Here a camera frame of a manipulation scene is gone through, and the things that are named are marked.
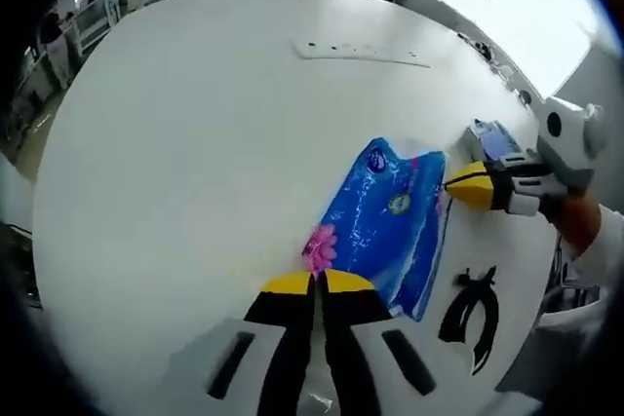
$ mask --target window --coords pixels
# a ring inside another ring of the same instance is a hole
[[[479,27],[537,92],[557,91],[598,29],[589,0],[440,0]]]
[[[83,1],[84,0],[74,0],[75,10],[80,10],[81,9]]]

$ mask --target power strip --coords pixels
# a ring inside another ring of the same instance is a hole
[[[375,62],[404,63],[431,68],[430,65],[423,63],[413,51],[389,51],[386,48],[370,44],[332,44],[315,41],[295,41],[293,45],[301,58],[373,60]]]

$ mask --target laboratory floor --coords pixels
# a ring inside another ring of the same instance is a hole
[[[46,101],[43,111],[30,126],[24,144],[19,150],[16,168],[32,183],[37,180],[37,171],[39,171],[48,134],[64,96],[65,91],[60,91]]]

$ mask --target person's arm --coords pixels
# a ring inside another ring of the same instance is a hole
[[[583,280],[610,284],[624,263],[624,217],[587,195],[565,199],[551,219],[577,258],[572,265]]]

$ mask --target white sleeve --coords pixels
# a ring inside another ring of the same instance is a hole
[[[609,285],[615,282],[624,263],[624,216],[601,206],[598,235],[573,262],[582,280]]]

